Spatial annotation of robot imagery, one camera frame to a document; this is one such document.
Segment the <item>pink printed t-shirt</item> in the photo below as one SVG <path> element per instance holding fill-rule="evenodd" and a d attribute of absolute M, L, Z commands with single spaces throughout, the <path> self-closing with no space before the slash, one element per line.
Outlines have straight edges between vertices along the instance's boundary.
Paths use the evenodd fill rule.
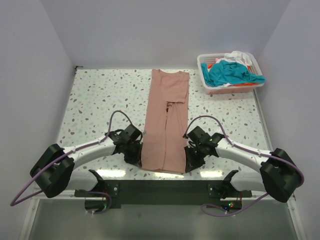
<path fill-rule="evenodd" d="M 188 72 L 152 70 L 141 151 L 144 170 L 185 172 L 189 79 Z"/>

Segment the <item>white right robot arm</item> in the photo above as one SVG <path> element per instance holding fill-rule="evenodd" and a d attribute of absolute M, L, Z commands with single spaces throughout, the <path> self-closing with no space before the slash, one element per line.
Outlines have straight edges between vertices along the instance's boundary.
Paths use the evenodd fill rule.
<path fill-rule="evenodd" d="M 199 126 L 186 132 L 189 140 L 184 148 L 186 172 L 205 164 L 205 157 L 215 156 L 242 164 L 255 172 L 249 175 L 233 170 L 224 179 L 223 192 L 230 197 L 242 191 L 265 192 L 275 200 L 285 203 L 304 182 L 301 171 L 282 149 L 259 150 L 229 139 L 221 133 L 209 135 Z"/>

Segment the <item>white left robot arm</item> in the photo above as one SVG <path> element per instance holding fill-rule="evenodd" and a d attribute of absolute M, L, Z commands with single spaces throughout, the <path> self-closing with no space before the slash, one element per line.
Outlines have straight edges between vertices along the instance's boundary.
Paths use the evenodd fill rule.
<path fill-rule="evenodd" d="M 47 198 L 54 198 L 65 190 L 85 190 L 92 196 L 99 196 L 104 184 L 98 172 L 90 169 L 82 174 L 77 169 L 115 154 L 123 154 L 126 163 L 140 167 L 142 136 L 143 133 L 130 124 L 84 144 L 68 147 L 52 144 L 30 170 L 30 176 Z"/>

